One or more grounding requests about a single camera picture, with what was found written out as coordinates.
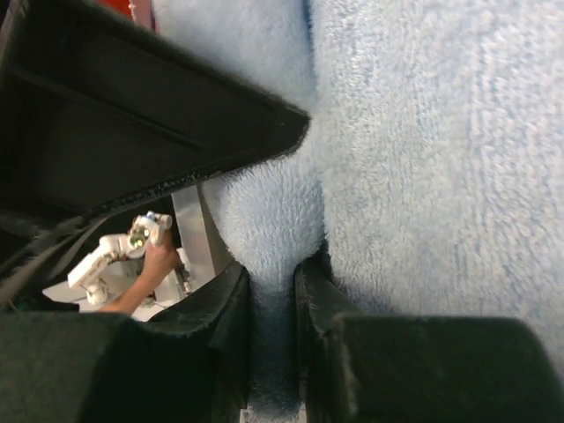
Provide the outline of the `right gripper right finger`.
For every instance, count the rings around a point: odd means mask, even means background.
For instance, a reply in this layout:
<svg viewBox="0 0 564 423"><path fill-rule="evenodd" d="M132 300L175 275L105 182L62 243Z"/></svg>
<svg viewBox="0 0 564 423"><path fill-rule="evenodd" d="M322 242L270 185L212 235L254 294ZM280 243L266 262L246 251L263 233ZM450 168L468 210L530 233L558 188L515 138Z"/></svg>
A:
<svg viewBox="0 0 564 423"><path fill-rule="evenodd" d="M294 284L308 421L562 421L563 389L523 322L365 314L315 259Z"/></svg>

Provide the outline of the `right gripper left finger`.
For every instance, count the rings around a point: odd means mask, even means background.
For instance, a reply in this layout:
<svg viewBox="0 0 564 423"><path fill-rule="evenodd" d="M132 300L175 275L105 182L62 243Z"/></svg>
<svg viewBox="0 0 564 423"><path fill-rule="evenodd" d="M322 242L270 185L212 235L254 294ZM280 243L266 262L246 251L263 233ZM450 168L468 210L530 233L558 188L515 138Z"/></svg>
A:
<svg viewBox="0 0 564 423"><path fill-rule="evenodd" d="M4 422L235 422L249 393L249 275L230 263L143 323L4 313Z"/></svg>

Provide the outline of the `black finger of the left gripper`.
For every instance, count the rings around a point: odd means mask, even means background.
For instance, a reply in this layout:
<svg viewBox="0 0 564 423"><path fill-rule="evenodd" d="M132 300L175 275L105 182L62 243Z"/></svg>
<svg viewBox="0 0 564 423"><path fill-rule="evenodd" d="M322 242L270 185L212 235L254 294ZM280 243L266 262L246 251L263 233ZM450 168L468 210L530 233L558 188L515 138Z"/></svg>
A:
<svg viewBox="0 0 564 423"><path fill-rule="evenodd" d="M1 25L5 291L46 286L104 218L294 150L308 114L95 1Z"/></svg>

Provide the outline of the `light blue towel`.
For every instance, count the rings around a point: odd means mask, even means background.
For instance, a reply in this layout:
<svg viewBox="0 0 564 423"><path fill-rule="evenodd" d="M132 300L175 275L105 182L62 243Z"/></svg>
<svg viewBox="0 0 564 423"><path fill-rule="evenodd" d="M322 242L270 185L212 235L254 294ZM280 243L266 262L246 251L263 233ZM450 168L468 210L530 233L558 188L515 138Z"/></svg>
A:
<svg viewBox="0 0 564 423"><path fill-rule="evenodd" d="M563 366L560 1L158 1L160 32L307 110L293 155L208 181L252 279L247 422L294 422L293 271L369 312L506 315Z"/></svg>

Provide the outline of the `operator hand in background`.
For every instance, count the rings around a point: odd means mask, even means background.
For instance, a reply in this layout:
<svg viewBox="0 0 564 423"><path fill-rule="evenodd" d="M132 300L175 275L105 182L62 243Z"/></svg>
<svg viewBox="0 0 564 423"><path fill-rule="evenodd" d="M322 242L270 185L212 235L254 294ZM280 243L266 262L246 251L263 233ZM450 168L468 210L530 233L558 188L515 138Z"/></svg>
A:
<svg viewBox="0 0 564 423"><path fill-rule="evenodd" d="M142 275L159 284L180 263L180 257L170 243L162 242L160 245L150 245L145 252L144 268Z"/></svg>

